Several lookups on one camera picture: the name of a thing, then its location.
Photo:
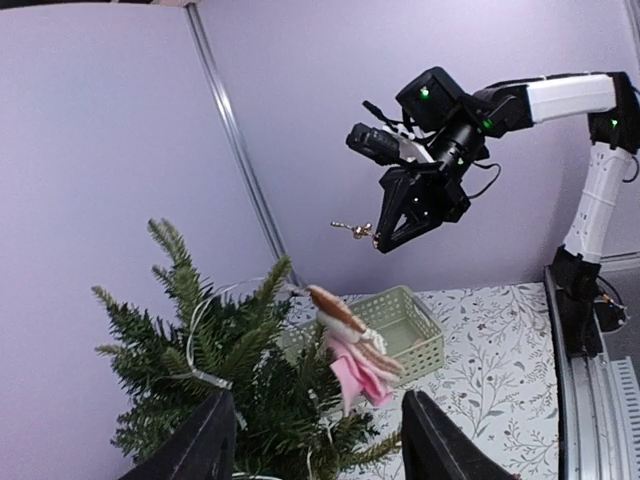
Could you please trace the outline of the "small green christmas tree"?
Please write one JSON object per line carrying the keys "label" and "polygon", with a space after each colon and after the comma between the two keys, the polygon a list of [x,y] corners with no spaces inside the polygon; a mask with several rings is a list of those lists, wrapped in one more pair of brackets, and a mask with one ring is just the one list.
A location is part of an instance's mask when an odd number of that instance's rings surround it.
{"label": "small green christmas tree", "polygon": [[339,384],[320,347],[320,328],[289,360],[280,344],[292,266],[281,257],[252,292],[233,295],[203,278],[186,242],[166,219],[147,229],[169,258],[152,272],[175,308],[172,320],[93,288],[109,319],[107,356],[129,399],[112,444],[135,463],[162,444],[209,395],[229,393],[237,425],[234,468],[280,479],[336,479],[398,453],[398,433],[382,436],[372,414],[338,418]]}

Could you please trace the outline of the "clear wire fairy lights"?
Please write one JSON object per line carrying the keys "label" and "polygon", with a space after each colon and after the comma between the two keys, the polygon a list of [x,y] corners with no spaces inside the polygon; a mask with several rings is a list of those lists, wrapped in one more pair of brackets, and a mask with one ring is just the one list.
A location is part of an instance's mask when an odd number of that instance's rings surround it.
{"label": "clear wire fairy lights", "polygon": [[316,341],[290,362],[279,345],[296,291],[256,279],[238,298],[209,290],[194,308],[185,357],[193,380],[232,394],[238,428],[235,468],[251,476],[334,479],[340,450],[328,410],[338,401],[330,358]]}

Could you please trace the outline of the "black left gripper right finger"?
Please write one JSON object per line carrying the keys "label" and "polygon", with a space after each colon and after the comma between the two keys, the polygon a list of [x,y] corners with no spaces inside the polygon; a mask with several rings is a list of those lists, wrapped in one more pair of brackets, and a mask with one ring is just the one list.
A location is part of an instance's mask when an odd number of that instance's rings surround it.
{"label": "black left gripper right finger", "polygon": [[486,456],[422,391],[402,399],[404,474],[410,480],[508,480],[517,476]]}

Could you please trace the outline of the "pale green perforated basket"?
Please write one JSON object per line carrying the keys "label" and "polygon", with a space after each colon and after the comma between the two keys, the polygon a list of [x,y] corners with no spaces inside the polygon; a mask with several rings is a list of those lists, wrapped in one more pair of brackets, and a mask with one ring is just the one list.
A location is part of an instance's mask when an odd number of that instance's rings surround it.
{"label": "pale green perforated basket", "polygon": [[[445,362],[441,326],[422,300],[408,287],[399,285],[375,295],[343,298],[364,323],[385,341],[387,354],[401,363],[401,385],[428,375]],[[302,348],[314,343],[317,323],[315,307],[302,297],[292,302],[293,310],[279,345],[286,358],[295,362]]]}

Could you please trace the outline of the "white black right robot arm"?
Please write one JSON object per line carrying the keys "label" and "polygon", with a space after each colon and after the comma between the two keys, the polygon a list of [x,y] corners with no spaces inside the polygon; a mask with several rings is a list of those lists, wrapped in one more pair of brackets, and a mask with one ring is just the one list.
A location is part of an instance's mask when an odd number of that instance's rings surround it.
{"label": "white black right robot arm", "polygon": [[639,99],[629,75],[563,73],[468,93],[437,66],[411,80],[396,99],[400,124],[368,138],[376,161],[386,167],[374,235],[384,253],[461,219],[472,202],[464,175],[488,158],[489,140],[554,120],[583,119],[587,143],[567,163],[561,197],[567,231],[548,271],[566,352],[600,354],[596,300],[603,249],[620,189],[639,173]]}

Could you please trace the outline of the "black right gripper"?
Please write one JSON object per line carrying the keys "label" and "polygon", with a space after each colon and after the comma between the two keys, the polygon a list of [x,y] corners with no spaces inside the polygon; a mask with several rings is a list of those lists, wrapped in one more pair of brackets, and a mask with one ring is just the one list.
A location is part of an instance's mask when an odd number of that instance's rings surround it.
{"label": "black right gripper", "polygon": [[436,163],[393,167],[380,179],[383,199],[375,240],[381,253],[443,223],[458,222],[470,207],[462,178],[486,153],[488,103],[466,93],[444,68],[427,69],[396,100],[423,131],[435,135],[427,150]]}

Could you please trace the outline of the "gold bell sprig ornament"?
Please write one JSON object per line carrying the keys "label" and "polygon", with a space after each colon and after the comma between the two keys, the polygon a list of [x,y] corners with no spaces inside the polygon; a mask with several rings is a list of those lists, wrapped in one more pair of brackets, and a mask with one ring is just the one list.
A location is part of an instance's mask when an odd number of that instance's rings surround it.
{"label": "gold bell sprig ornament", "polygon": [[364,225],[349,225],[343,222],[332,221],[330,225],[334,228],[349,230],[352,237],[356,240],[370,239],[373,248],[378,248],[378,235],[374,231],[374,227],[371,223],[365,223]]}

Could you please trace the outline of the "pink bow ornaments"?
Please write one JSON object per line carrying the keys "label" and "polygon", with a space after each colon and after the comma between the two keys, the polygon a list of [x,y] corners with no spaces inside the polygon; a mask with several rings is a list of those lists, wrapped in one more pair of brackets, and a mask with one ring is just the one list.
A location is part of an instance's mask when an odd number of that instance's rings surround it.
{"label": "pink bow ornaments", "polygon": [[399,384],[404,367],[387,354],[382,335],[328,290],[310,285],[306,292],[325,329],[323,342],[333,356],[330,369],[339,382],[343,413],[348,415],[360,396],[375,407],[384,404]]}

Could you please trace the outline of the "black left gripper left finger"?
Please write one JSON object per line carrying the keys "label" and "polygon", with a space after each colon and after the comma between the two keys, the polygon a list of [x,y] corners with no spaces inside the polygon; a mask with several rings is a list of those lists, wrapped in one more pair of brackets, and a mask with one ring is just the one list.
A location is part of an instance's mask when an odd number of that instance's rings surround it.
{"label": "black left gripper left finger", "polygon": [[211,394],[171,438],[121,480],[230,479],[236,441],[233,396]]}

